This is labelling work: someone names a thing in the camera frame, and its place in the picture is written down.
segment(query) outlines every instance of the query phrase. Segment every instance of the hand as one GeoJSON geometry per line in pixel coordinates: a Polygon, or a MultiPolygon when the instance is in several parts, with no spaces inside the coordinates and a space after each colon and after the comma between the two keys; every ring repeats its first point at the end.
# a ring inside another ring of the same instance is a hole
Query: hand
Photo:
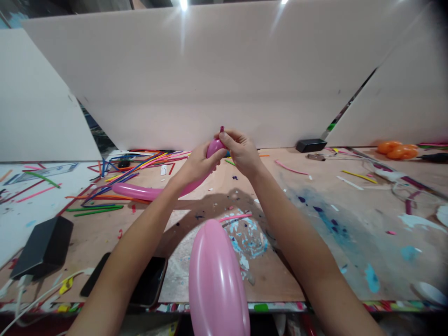
{"type": "Polygon", "coordinates": [[[221,159],[227,154],[227,150],[220,149],[207,159],[207,149],[210,141],[196,147],[187,162],[177,172],[176,179],[183,183],[191,183],[200,180],[211,171],[216,170],[216,166],[221,163],[221,159]]]}
{"type": "Polygon", "coordinates": [[[237,130],[226,130],[215,134],[230,150],[233,162],[238,170],[247,178],[253,177],[263,167],[257,148],[252,139],[237,130]]]}

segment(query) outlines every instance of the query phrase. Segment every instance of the white board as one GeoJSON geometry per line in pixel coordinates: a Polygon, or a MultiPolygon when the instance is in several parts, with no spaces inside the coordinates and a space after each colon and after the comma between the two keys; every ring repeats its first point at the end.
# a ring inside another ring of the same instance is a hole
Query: white board
{"type": "Polygon", "coordinates": [[[69,88],[23,29],[0,29],[0,161],[100,160],[69,88]]]}
{"type": "Polygon", "coordinates": [[[446,143],[446,29],[434,3],[428,5],[330,132],[329,145],[446,143]]]}
{"type": "Polygon", "coordinates": [[[418,3],[261,1],[23,26],[119,149],[189,149],[220,125],[288,147],[321,136],[418,3]]]}

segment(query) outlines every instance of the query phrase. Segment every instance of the pink balloon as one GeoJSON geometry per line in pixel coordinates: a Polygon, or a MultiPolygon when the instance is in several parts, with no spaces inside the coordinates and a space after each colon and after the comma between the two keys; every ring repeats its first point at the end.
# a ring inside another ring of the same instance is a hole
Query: pink balloon
{"type": "MultiPolygon", "coordinates": [[[[207,149],[207,158],[211,157],[214,153],[216,153],[221,148],[225,148],[225,146],[223,145],[221,140],[214,139],[209,144],[209,148],[207,149]]],[[[185,187],[185,189],[182,191],[180,197],[185,196],[186,194],[189,194],[194,189],[199,187],[202,184],[202,182],[205,181],[207,176],[211,174],[212,171],[213,171],[213,169],[206,176],[204,176],[204,178],[202,178],[201,180],[192,182],[189,185],[187,185],[185,187]]],[[[132,198],[138,198],[138,199],[142,199],[145,201],[153,201],[157,198],[157,196],[162,192],[163,189],[145,188],[145,187],[140,187],[140,186],[136,186],[134,184],[129,184],[129,183],[116,183],[116,184],[112,185],[112,190],[119,195],[124,195],[124,196],[132,197],[132,198]]]]}
{"type": "Polygon", "coordinates": [[[196,336],[249,336],[247,299],[226,231],[215,220],[199,230],[189,270],[191,321],[196,336]]]}

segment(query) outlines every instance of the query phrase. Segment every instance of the black device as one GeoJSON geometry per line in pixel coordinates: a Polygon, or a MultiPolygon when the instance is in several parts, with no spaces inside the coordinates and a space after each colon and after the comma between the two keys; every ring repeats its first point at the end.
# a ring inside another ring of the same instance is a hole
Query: black device
{"type": "Polygon", "coordinates": [[[131,162],[129,160],[123,160],[120,161],[120,163],[118,164],[118,168],[127,168],[131,165],[131,162]]]}
{"type": "MultiPolygon", "coordinates": [[[[106,253],[97,267],[93,271],[90,278],[85,283],[83,289],[81,289],[81,296],[88,297],[92,291],[95,283],[97,282],[107,259],[110,256],[110,252],[106,253]]],[[[148,263],[148,266],[143,271],[137,286],[135,286],[129,301],[130,305],[144,306],[151,308],[157,303],[159,299],[160,290],[162,289],[163,279],[167,272],[168,260],[165,258],[152,257],[148,263]]]]}
{"type": "Polygon", "coordinates": [[[295,149],[301,153],[318,152],[323,150],[327,143],[321,139],[300,140],[295,149]]]}
{"type": "Polygon", "coordinates": [[[36,281],[62,267],[72,231],[73,223],[61,216],[36,225],[9,277],[31,274],[36,281]]]}
{"type": "Polygon", "coordinates": [[[437,154],[430,154],[430,155],[422,155],[417,156],[417,158],[434,162],[434,163],[445,163],[448,161],[448,153],[437,153],[437,154]]]}

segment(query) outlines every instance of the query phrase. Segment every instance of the smartphone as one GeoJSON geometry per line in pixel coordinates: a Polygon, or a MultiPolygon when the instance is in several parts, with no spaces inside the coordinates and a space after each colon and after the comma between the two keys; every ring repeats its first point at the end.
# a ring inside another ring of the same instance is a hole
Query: smartphone
{"type": "MultiPolygon", "coordinates": [[[[88,297],[90,295],[110,255],[109,252],[102,257],[83,289],[81,289],[81,296],[88,297]]],[[[157,303],[167,266],[168,260],[166,258],[151,258],[132,293],[129,301],[130,305],[151,308],[157,303]]]]}

